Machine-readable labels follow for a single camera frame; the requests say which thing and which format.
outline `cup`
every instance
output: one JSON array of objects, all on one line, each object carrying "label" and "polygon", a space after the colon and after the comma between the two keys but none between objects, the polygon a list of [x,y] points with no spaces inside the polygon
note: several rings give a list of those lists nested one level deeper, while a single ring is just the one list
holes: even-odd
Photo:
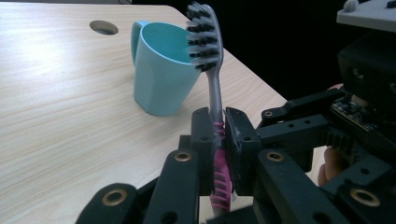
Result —
[{"label": "cup", "polygon": [[133,24],[134,100],[150,115],[175,114],[201,73],[190,63],[188,34],[166,22]]}]

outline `table surface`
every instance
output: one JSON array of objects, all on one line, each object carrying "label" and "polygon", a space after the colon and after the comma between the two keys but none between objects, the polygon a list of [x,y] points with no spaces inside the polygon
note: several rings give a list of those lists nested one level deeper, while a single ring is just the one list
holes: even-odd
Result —
[{"label": "table surface", "polygon": [[[157,177],[191,113],[208,106],[201,75],[180,111],[146,114],[133,98],[134,21],[187,19],[167,6],[0,3],[0,223],[74,223],[101,188]],[[92,21],[118,27],[101,35]],[[224,106],[261,112],[285,99],[225,50]],[[212,217],[201,197],[200,220]],[[232,209],[249,204],[239,197]]]}]

